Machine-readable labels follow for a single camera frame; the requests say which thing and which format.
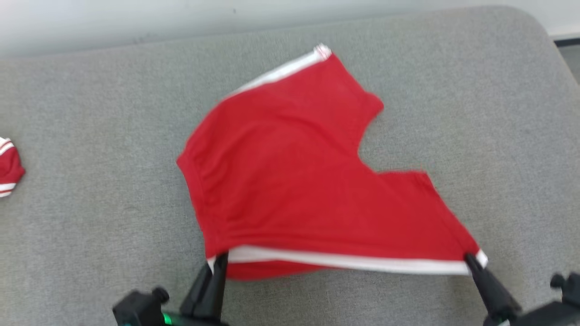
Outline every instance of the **black knob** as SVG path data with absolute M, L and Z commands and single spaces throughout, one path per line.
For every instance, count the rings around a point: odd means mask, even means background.
M 553 289 L 562 289 L 566 285 L 566 279 L 562 274 L 554 274 L 550 280 L 550 287 Z
M 153 294 L 162 305 L 169 301 L 169 293 L 167 293 L 167 291 L 162 287 L 154 288 L 151 294 Z

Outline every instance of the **folded red garment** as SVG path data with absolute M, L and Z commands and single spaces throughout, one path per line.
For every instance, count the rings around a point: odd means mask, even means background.
M 177 159 L 206 256 L 228 276 L 320 267 L 467 274 L 487 257 L 424 172 L 378 175 L 358 144 L 382 102 L 325 46 L 217 105 Z
M 0 197 L 11 194 L 23 175 L 16 147 L 9 138 L 0 137 Z

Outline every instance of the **gray cushion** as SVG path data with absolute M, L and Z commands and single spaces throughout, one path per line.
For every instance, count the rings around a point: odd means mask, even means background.
M 360 147 L 422 166 L 530 308 L 580 270 L 580 92 L 532 18 L 474 8 L 0 62 L 0 136 L 27 169 L 0 200 L 6 325 L 113 325 L 157 284 L 176 309 L 204 245 L 175 165 L 212 106 L 323 42 L 385 103 Z M 228 282 L 232 325 L 477 325 L 469 277 L 330 270 Z

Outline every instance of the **gray couch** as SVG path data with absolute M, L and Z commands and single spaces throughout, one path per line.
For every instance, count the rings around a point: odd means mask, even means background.
M 529 309 L 580 270 L 580 89 L 542 27 L 459 9 L 0 61 L 0 136 L 27 174 L 0 200 L 2 325 L 114 325 L 126 291 L 176 309 L 204 245 L 175 165 L 244 82 L 327 44 L 385 103 L 360 156 L 423 166 Z M 480 325 L 469 277 L 327 270 L 228 282 L 242 325 Z

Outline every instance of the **white wall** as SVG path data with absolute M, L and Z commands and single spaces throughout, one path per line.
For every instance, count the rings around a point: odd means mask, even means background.
M 580 37 L 580 0 L 0 0 L 0 56 L 485 4 L 530 13 L 554 39 Z

